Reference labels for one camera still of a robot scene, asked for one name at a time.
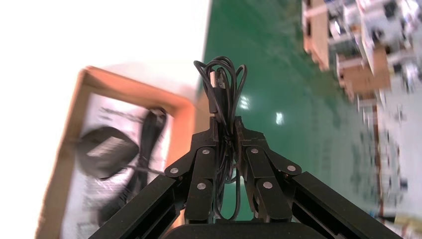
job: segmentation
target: instruction manual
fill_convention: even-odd
[[[80,137],[93,129],[111,126],[125,133],[139,145],[139,141],[142,140],[139,138],[142,122],[148,111],[137,105],[91,94]],[[165,169],[172,123],[173,117],[168,115],[166,126],[152,152],[149,164],[151,169],[158,171]],[[125,187],[132,174],[133,169],[126,168],[107,180],[99,180],[85,175],[76,159],[62,222],[61,238],[89,238],[100,228],[97,221],[98,208],[116,196]],[[148,183],[156,176],[148,173]]]

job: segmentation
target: coiled black cable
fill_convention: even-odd
[[[199,74],[203,79],[205,93],[207,94],[210,104],[216,108],[216,116],[219,124],[222,126],[218,135],[220,136],[218,146],[218,168],[215,172],[216,181],[214,183],[214,214],[218,218],[224,219],[221,215],[222,199],[224,194],[224,185],[226,183],[236,183],[236,205],[233,215],[228,220],[235,220],[240,211],[240,173],[238,168],[238,155],[234,150],[234,117],[236,115],[237,102],[240,98],[243,85],[247,76],[247,68],[241,65],[237,70],[234,68],[233,62],[225,56],[219,56],[211,60],[208,64],[200,61],[194,61]],[[211,72],[217,72],[222,79],[225,94],[216,94],[216,88],[211,84]],[[243,72],[239,85],[237,85],[237,77]],[[236,176],[233,178],[233,170],[236,169]]]

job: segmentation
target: cardboard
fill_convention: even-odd
[[[80,137],[80,131],[86,113],[90,93],[103,95],[146,108],[161,106],[174,117],[171,131],[167,165],[170,165],[186,152],[191,145],[192,134],[209,128],[208,111],[196,108],[188,99],[143,84],[141,82],[119,76],[117,74],[88,67],[79,73],[77,85],[57,151],[55,169],[50,179],[44,198],[44,206],[40,215],[37,238],[60,238],[61,224],[67,204],[69,187],[74,168],[74,146]],[[208,109],[208,100],[201,97],[201,105]],[[200,122],[195,129],[195,120]]]

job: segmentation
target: wire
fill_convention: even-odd
[[[241,65],[237,70],[234,68],[233,62],[225,56],[219,56],[212,59],[208,64],[200,61],[194,61],[199,74],[203,80],[205,93],[215,106],[217,120],[219,121],[219,142],[217,148],[217,169],[215,171],[214,183],[214,214],[218,218],[224,219],[221,215],[222,200],[224,194],[224,185],[228,183],[236,183],[236,205],[233,215],[228,220],[235,220],[240,211],[240,171],[238,168],[238,159],[241,157],[240,152],[234,150],[234,118],[236,115],[237,102],[240,98],[243,85],[246,81],[247,68]],[[213,88],[211,85],[211,72],[217,72],[224,84],[222,87]],[[242,73],[242,77],[237,85],[237,77]],[[218,90],[224,90],[225,94],[216,94]],[[236,169],[236,176],[233,177],[233,171]]]
[[[146,115],[139,134],[139,157],[135,166],[122,165],[122,168],[132,168],[134,172],[125,187],[109,202],[99,208],[97,220],[102,226],[116,214],[128,201],[147,185],[148,172],[164,174],[148,167],[152,151],[167,122],[167,113],[163,108],[151,109]]]

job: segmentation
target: machine part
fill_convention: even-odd
[[[290,166],[288,166],[288,167],[287,167],[287,169],[288,169],[289,171],[295,171],[295,170],[296,170],[296,167],[295,167],[295,166],[290,165]]]
[[[184,205],[186,225],[164,238],[400,238],[310,173],[302,173],[300,166],[271,151],[263,134],[245,129],[240,117],[235,123],[235,147],[242,155],[239,173],[247,179],[254,219],[241,223],[217,219],[213,224],[218,128],[211,117],[209,130],[192,136],[191,150],[165,170],[166,176],[159,175],[91,238],[160,238]],[[301,224],[292,223],[292,216]]]
[[[179,169],[178,168],[172,168],[172,169],[170,169],[170,172],[171,173],[177,173],[177,172],[179,172]]]
[[[198,185],[197,185],[197,188],[199,189],[199,190],[202,190],[202,189],[205,189],[207,186],[205,185],[205,183],[199,183]]]

